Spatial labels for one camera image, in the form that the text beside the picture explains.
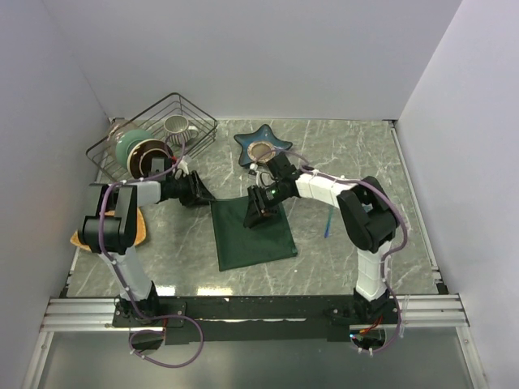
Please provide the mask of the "dark green cloth napkin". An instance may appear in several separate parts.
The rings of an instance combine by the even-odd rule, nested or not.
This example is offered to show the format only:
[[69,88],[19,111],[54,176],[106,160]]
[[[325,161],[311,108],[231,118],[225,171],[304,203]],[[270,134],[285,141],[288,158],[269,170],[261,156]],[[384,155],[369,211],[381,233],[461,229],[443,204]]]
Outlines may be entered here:
[[298,255],[283,206],[277,214],[251,229],[243,226],[247,198],[212,202],[211,214],[219,271],[269,263]]

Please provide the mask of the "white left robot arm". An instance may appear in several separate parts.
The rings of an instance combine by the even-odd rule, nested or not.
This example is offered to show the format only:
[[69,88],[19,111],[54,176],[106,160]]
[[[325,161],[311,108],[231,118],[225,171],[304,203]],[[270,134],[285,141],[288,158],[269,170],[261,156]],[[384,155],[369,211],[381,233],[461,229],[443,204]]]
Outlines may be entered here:
[[140,207],[177,199],[184,207],[199,207],[216,200],[199,174],[180,173],[181,161],[154,157],[143,177],[112,184],[90,184],[84,218],[78,228],[79,242],[109,267],[119,285],[118,311],[144,326],[163,319],[154,282],[139,261],[137,238]]

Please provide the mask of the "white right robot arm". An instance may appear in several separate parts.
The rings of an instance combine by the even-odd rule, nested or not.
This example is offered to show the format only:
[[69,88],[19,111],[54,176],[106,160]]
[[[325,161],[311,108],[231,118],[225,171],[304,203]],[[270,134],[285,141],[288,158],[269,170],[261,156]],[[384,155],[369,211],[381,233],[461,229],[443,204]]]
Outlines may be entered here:
[[310,166],[296,168],[284,152],[267,163],[273,176],[268,186],[247,188],[243,225],[252,229],[272,219],[289,198],[313,199],[338,209],[351,242],[358,250],[358,278],[354,291],[362,298],[354,304],[357,318],[373,323],[382,313],[379,299],[388,290],[384,283],[386,258],[401,219],[380,182],[372,176],[346,179]]

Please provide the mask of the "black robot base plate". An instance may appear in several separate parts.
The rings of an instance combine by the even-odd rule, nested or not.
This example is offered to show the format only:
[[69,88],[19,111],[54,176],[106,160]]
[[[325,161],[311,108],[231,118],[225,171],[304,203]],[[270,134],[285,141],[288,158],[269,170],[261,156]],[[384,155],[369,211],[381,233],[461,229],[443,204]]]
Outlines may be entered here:
[[163,330],[167,345],[200,340],[347,342],[352,327],[398,321],[391,297],[382,302],[354,295],[159,297],[158,301],[158,312],[146,319],[132,314],[129,307],[117,306],[113,326]]

